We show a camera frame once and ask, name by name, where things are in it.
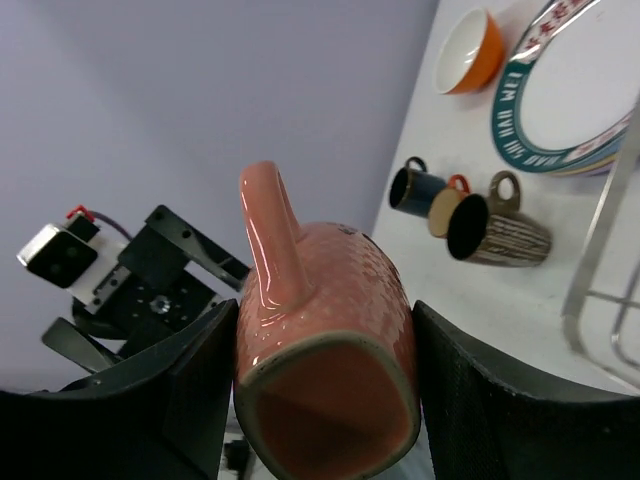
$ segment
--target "white wall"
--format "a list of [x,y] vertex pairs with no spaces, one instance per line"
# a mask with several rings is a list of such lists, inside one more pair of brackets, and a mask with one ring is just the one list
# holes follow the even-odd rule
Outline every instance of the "white wall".
[[436,0],[3,0],[0,384],[81,372],[39,336],[69,298],[15,253],[84,203],[165,203],[249,261],[237,178],[281,165],[302,221],[370,230]]

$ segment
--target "tan mug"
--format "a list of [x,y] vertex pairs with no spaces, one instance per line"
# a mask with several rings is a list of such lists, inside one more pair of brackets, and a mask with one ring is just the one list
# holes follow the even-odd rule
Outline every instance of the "tan mug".
[[446,238],[449,220],[456,207],[471,193],[471,187],[464,175],[456,174],[449,178],[447,186],[431,203],[429,210],[429,232],[436,238]]
[[[503,198],[500,183],[513,193]],[[551,232],[520,212],[520,183],[508,171],[491,180],[489,196],[468,195],[449,221],[447,248],[456,260],[501,267],[534,267],[551,252]]]
[[299,225],[274,163],[247,167],[240,192],[255,261],[236,335],[242,430],[280,480],[369,478],[420,430],[398,272],[353,228]]

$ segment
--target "black mug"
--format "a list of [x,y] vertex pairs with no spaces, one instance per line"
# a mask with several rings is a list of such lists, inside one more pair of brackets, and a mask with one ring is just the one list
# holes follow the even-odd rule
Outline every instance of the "black mug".
[[421,158],[411,157],[391,183],[389,205],[395,210],[427,218],[433,199],[446,186],[444,179],[428,173],[427,165]]

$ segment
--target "pink mug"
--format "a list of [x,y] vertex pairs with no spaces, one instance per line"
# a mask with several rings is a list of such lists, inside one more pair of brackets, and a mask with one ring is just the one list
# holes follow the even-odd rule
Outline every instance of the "pink mug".
[[240,178],[255,268],[240,305],[234,402],[249,443],[284,480],[385,470],[420,428],[411,310],[366,235],[300,226],[272,162]]

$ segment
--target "metal rack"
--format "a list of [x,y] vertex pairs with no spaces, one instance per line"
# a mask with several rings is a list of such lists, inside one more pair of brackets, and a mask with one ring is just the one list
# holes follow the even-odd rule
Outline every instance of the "metal rack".
[[[622,294],[611,295],[594,287],[596,271],[604,260],[605,247],[610,240],[614,225],[616,222],[626,221],[625,218],[618,218],[618,213],[640,157],[640,103],[638,101],[617,155],[618,158],[598,201],[578,268],[562,308],[563,330],[573,353],[585,358],[598,370],[640,395],[640,363],[629,355],[622,343],[623,327],[627,322],[629,311],[640,310],[640,302],[634,300],[640,282],[640,255]],[[589,298],[614,304],[617,309],[610,330],[609,343],[615,358],[621,363],[620,366],[611,365],[597,358],[587,347],[582,327],[585,305]]]

